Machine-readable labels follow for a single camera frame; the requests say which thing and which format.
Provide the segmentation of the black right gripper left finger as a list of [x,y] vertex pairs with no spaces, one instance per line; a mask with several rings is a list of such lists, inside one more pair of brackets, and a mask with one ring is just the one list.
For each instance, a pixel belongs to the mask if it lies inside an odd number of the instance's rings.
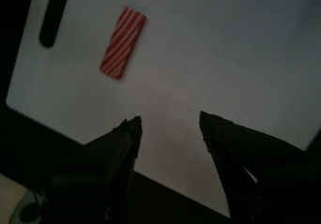
[[51,178],[50,224],[127,224],[141,139],[134,117],[70,154]]

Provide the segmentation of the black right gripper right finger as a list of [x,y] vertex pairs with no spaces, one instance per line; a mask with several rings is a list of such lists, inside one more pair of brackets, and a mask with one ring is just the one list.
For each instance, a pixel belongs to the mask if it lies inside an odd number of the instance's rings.
[[232,224],[321,224],[321,130],[301,150],[206,112],[200,127]]

